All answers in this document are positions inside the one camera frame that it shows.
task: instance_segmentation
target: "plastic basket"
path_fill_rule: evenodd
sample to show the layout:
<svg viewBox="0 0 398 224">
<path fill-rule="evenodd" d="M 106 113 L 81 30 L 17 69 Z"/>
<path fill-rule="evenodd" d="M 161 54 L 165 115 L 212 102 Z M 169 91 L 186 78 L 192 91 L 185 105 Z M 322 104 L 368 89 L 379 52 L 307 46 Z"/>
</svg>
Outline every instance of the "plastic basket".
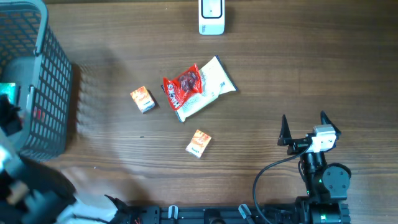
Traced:
<svg viewBox="0 0 398 224">
<path fill-rule="evenodd" d="M 16 83 L 23 130 L 9 136 L 20 153 L 51 159 L 65 150 L 72 66 L 39 0 L 0 1 L 0 83 Z"/>
</svg>

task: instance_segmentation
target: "device screen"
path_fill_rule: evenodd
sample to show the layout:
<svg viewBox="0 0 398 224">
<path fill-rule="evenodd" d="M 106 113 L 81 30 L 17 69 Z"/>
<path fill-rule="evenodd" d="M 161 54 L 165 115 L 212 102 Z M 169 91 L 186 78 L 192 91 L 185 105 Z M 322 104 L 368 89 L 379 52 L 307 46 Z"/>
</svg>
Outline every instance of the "device screen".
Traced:
<svg viewBox="0 0 398 224">
<path fill-rule="evenodd" d="M 201 14 L 204 18 L 221 17 L 221 0 L 201 0 Z"/>
</svg>

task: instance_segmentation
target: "red snack bag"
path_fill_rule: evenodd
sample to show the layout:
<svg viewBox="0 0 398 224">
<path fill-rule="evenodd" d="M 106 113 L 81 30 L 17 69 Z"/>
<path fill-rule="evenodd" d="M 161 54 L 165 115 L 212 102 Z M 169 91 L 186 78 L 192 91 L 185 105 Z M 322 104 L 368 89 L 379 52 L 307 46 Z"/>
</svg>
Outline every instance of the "red snack bag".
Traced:
<svg viewBox="0 0 398 224">
<path fill-rule="evenodd" d="M 202 93 L 201 78 L 196 64 L 177 78 L 168 80 L 163 78 L 164 91 L 173 110 L 180 107 L 195 93 Z"/>
</svg>

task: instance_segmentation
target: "wooden table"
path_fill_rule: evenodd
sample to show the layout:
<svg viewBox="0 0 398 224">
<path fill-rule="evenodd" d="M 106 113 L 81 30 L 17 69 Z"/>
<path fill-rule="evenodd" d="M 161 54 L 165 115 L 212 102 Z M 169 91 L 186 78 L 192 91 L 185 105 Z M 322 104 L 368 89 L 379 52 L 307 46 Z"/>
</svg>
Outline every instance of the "wooden table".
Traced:
<svg viewBox="0 0 398 224">
<path fill-rule="evenodd" d="M 325 110 L 342 130 L 328 162 L 351 168 L 353 223 L 398 218 L 398 2 L 230 1 L 226 32 L 198 33 L 197 2 L 49 5 L 50 25 L 76 63 L 67 152 L 47 162 L 87 198 L 132 203 L 252 203 L 255 175 L 287 157 L 276 145 L 286 114 L 295 138 Z M 160 88 L 219 55 L 239 88 L 179 123 Z M 158 103 L 141 114 L 129 93 Z M 203 157 L 193 133 L 213 137 Z M 258 200 L 305 195 L 297 161 L 266 172 Z"/>
</svg>

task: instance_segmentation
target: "orange and white box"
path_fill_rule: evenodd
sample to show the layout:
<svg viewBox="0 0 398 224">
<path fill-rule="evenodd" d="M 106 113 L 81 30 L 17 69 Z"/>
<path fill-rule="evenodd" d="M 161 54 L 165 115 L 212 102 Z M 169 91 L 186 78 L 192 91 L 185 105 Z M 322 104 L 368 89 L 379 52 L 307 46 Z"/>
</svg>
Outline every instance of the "orange and white box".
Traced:
<svg viewBox="0 0 398 224">
<path fill-rule="evenodd" d="M 197 130 L 193 135 L 191 143 L 185 149 L 197 158 L 200 158 L 209 144 L 211 136 L 205 134 L 203 131 Z"/>
<path fill-rule="evenodd" d="M 142 86 L 130 93 L 131 98 L 136 102 L 141 113 L 145 113 L 155 107 L 155 101 L 150 97 L 148 90 Z"/>
</svg>

